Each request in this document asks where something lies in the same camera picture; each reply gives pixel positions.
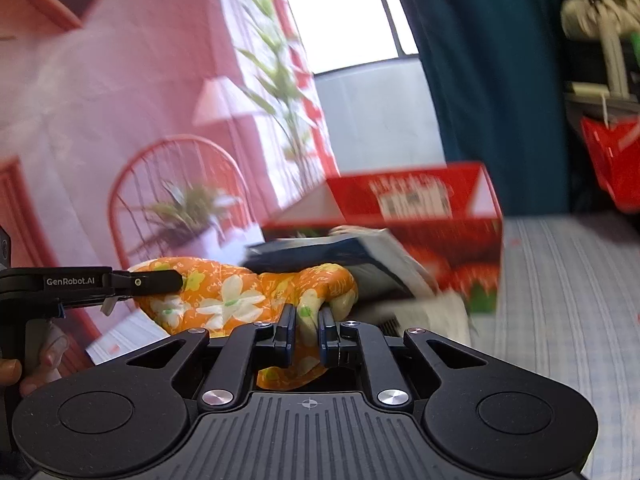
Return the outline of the orange floral cloth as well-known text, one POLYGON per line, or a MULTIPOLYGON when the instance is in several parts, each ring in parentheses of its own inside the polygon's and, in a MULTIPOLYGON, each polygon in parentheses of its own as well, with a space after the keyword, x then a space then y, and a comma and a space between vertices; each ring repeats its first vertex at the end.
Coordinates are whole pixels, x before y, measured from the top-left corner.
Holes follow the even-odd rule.
POLYGON ((294 390, 326 372, 320 362, 318 313, 325 304, 337 322, 348 317, 358 300, 355 278, 336 263, 322 263, 293 273, 256 274, 242 266, 194 257, 164 257, 133 267, 135 271, 176 270, 180 292, 134 300, 138 308, 169 335, 205 328, 214 338, 254 322, 277 322, 283 307, 296 310, 292 364, 270 366, 257 375, 259 388, 294 390))

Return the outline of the red strawberry cardboard box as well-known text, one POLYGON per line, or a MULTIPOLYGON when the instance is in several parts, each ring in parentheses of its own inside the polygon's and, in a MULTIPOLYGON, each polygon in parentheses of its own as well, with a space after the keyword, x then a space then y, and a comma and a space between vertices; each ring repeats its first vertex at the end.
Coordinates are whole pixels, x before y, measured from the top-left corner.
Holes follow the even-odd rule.
POLYGON ((262 224, 268 240, 386 229, 472 314, 498 307, 502 213, 480 162, 328 177, 262 224))

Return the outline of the pink printed backdrop curtain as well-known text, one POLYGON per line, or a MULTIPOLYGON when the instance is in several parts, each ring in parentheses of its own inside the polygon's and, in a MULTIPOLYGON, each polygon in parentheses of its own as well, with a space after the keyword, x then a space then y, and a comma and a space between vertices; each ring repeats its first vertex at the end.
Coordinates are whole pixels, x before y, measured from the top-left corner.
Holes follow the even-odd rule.
MULTIPOLYGON (((286 36, 286 0, 272 0, 286 36)), ((337 170, 303 51, 302 152, 265 114, 198 114, 208 84, 258 87, 250 0, 1 0, 1 224, 14 266, 117 266, 110 200, 139 152, 178 134, 224 148, 265 219, 337 170)))

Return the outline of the plaid bed sheet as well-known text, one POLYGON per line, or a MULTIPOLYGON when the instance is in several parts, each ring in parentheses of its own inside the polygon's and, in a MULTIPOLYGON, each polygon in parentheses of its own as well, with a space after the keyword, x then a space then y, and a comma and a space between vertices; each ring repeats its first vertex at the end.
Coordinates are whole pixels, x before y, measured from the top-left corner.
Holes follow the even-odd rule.
MULTIPOLYGON (((499 307, 472 315, 472 346, 577 389, 599 421, 587 477, 639 479, 639 235, 613 216, 527 218, 504 241, 499 307)), ((392 452, 363 427, 371 445, 343 434, 344 460, 332 429, 335 478, 445 479, 402 448, 408 426, 383 426, 392 452)))

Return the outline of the red plastic bag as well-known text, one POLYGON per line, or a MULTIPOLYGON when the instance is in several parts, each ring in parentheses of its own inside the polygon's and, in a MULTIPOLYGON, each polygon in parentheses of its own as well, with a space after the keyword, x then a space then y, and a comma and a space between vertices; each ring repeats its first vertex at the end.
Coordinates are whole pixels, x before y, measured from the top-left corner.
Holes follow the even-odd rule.
POLYGON ((639 116, 611 125, 583 117, 580 128, 600 188, 617 209, 635 214, 640 207, 639 116))

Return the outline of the teal curtain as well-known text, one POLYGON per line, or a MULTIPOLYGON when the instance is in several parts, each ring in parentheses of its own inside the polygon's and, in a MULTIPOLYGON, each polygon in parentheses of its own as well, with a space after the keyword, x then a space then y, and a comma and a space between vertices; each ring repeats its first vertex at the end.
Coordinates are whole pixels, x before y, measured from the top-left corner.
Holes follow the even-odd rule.
POLYGON ((508 216, 568 209, 562 0, 400 0, 450 162, 482 162, 508 216))

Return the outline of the cluttered dark shelf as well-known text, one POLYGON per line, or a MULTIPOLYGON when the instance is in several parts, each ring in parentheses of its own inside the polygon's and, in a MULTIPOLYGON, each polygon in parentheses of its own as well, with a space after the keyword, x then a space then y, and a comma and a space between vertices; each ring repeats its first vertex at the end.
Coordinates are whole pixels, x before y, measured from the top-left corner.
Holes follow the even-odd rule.
POLYGON ((639 0, 564 0, 567 115, 604 122, 639 114, 639 0))

